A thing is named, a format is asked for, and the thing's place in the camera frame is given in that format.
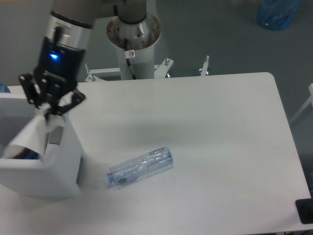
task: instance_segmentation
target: metal bolt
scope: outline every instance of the metal bolt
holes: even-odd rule
[[[87,65],[87,64],[85,64],[85,67],[86,67],[86,71],[87,71],[87,73],[90,73],[90,70],[89,70],[89,68],[88,68],[88,65]]]
[[[206,73],[205,73],[205,76],[208,76],[208,75],[210,75],[210,74],[211,74],[211,72],[210,72],[210,70],[209,70],[209,68],[208,68],[207,71],[206,71]]]

